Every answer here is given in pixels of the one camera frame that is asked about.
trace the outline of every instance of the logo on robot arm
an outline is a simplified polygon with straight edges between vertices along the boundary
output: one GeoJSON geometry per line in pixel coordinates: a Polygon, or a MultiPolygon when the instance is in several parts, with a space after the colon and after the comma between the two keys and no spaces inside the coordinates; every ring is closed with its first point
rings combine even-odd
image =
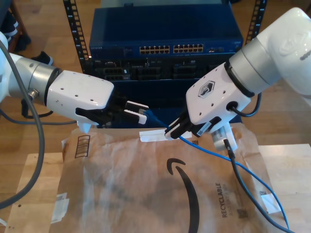
{"type": "Polygon", "coordinates": [[[215,86],[214,81],[207,81],[203,86],[200,87],[198,97],[204,99],[206,96],[212,93],[214,86],[215,86]]]}

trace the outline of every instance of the black cable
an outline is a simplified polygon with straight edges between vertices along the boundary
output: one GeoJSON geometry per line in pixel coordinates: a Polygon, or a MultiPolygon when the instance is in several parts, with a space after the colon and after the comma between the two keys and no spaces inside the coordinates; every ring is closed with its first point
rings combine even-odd
{"type": "Polygon", "coordinates": [[[261,93],[259,93],[257,95],[256,106],[255,106],[255,109],[251,113],[242,113],[233,106],[230,108],[230,110],[232,110],[233,112],[235,112],[236,114],[238,114],[242,117],[252,117],[253,115],[255,115],[258,112],[259,107],[260,107],[260,102],[261,102],[261,93]]]}
{"type": "Polygon", "coordinates": [[[287,233],[294,233],[291,230],[288,230],[284,227],[282,227],[281,225],[277,224],[276,222],[274,222],[266,213],[266,211],[260,206],[260,204],[256,201],[256,199],[253,197],[253,195],[251,194],[251,192],[248,190],[248,188],[246,187],[235,162],[235,155],[234,152],[232,151],[232,148],[229,144],[229,141],[227,139],[224,140],[225,143],[225,147],[227,148],[228,151],[228,155],[229,158],[231,159],[231,164],[233,167],[233,171],[234,174],[236,175],[242,189],[244,190],[244,192],[247,194],[247,196],[249,197],[249,199],[253,202],[253,204],[257,207],[257,209],[259,210],[259,212],[264,216],[264,218],[270,222],[273,226],[275,226],[276,228],[280,229],[281,231],[287,232],[287,233]]]}
{"type": "MultiPolygon", "coordinates": [[[[2,115],[5,119],[7,119],[8,121],[15,123],[15,124],[35,125],[34,121],[14,120],[14,119],[10,118],[2,109],[0,109],[0,115],[2,115]]],[[[42,125],[70,125],[70,124],[75,124],[75,123],[77,123],[76,120],[66,121],[66,122],[41,122],[42,125]]]]}
{"type": "Polygon", "coordinates": [[[34,186],[35,182],[37,181],[37,179],[40,175],[42,165],[43,165],[45,140],[44,140],[44,133],[43,133],[43,128],[42,128],[42,124],[41,124],[39,115],[38,115],[37,111],[35,110],[35,106],[33,105],[32,101],[30,100],[30,98],[28,96],[28,93],[27,93],[27,90],[24,86],[23,80],[20,77],[18,69],[17,69],[13,59],[11,58],[9,51],[6,49],[5,45],[2,43],[1,40],[0,40],[0,49],[2,50],[4,56],[6,57],[9,65],[12,69],[12,72],[16,78],[16,82],[18,83],[20,91],[23,94],[23,97],[26,100],[32,115],[34,116],[35,124],[37,126],[38,135],[39,135],[39,153],[38,153],[38,161],[37,161],[37,164],[35,166],[35,171],[34,171],[32,177],[30,178],[29,182],[26,184],[26,186],[22,190],[20,190],[18,193],[16,193],[12,197],[0,202],[0,209],[3,209],[5,207],[12,205],[13,203],[17,202],[22,197],[24,197],[30,191],[30,189],[34,186]]]}
{"type": "MultiPolygon", "coordinates": [[[[49,111],[48,113],[43,113],[43,114],[39,114],[39,117],[42,118],[42,117],[48,117],[50,115],[53,114],[53,111],[49,111]]],[[[32,115],[27,115],[27,116],[24,116],[26,119],[33,119],[34,116],[32,115]]]]}

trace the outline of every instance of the barcode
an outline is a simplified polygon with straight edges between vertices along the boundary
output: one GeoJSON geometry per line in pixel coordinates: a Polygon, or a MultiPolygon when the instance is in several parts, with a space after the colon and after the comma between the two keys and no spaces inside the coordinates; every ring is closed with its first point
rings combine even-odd
{"type": "Polygon", "coordinates": [[[89,140],[90,140],[90,135],[83,135],[83,136],[78,137],[75,158],[88,156],[89,140]]]}
{"type": "Polygon", "coordinates": [[[237,212],[238,212],[239,218],[248,217],[247,211],[245,209],[238,209],[237,212]]]}

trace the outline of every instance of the white tape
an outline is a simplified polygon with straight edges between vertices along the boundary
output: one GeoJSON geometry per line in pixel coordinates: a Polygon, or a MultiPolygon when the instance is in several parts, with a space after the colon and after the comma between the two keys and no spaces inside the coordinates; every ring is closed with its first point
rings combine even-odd
{"type": "MultiPolygon", "coordinates": [[[[167,141],[164,134],[165,134],[165,129],[139,132],[140,140],[142,142],[167,141]]],[[[182,135],[182,137],[190,138],[192,137],[192,133],[187,131],[182,135]]]]}
{"type": "Polygon", "coordinates": [[[69,204],[69,199],[66,199],[66,197],[67,193],[58,194],[56,196],[56,202],[51,224],[55,222],[60,222],[62,218],[65,216],[69,204]]]}
{"type": "Polygon", "coordinates": [[[272,193],[261,196],[269,214],[280,212],[281,209],[272,193]]]}
{"type": "Polygon", "coordinates": [[[3,219],[0,218],[0,223],[6,227],[6,221],[4,221],[3,219]]]}

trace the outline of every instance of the gray cable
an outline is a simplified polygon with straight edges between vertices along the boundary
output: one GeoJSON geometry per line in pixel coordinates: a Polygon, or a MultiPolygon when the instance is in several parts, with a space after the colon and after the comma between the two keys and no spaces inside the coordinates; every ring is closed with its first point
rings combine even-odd
{"type": "MultiPolygon", "coordinates": [[[[20,120],[14,120],[10,118],[2,109],[0,109],[0,115],[2,115],[5,119],[8,121],[15,123],[15,124],[21,124],[21,125],[35,125],[34,121],[20,121],[20,120]]],[[[72,121],[66,121],[66,122],[41,122],[42,125],[70,125],[77,123],[76,120],[72,121]]]]}
{"type": "Polygon", "coordinates": [[[43,133],[42,124],[41,124],[40,118],[38,116],[38,113],[35,110],[35,107],[34,107],[32,101],[30,100],[30,98],[28,96],[28,93],[27,93],[27,90],[24,86],[23,80],[21,79],[21,77],[19,75],[18,69],[17,69],[13,59],[11,58],[9,51],[6,49],[5,45],[2,43],[1,40],[0,40],[0,49],[2,50],[4,56],[6,57],[9,65],[12,69],[12,72],[16,78],[16,81],[18,83],[20,91],[23,94],[23,97],[26,100],[26,103],[28,104],[28,107],[29,107],[32,115],[34,116],[35,124],[37,126],[38,135],[39,135],[39,155],[38,155],[37,164],[35,166],[35,171],[34,171],[32,177],[30,178],[29,182],[26,184],[26,186],[22,190],[20,190],[18,193],[16,193],[12,197],[8,198],[7,200],[0,202],[0,209],[3,209],[5,207],[12,205],[13,203],[17,202],[22,197],[24,197],[30,191],[30,189],[34,186],[35,182],[37,181],[37,179],[40,175],[42,165],[43,165],[45,141],[44,141],[44,133],[43,133]]]}

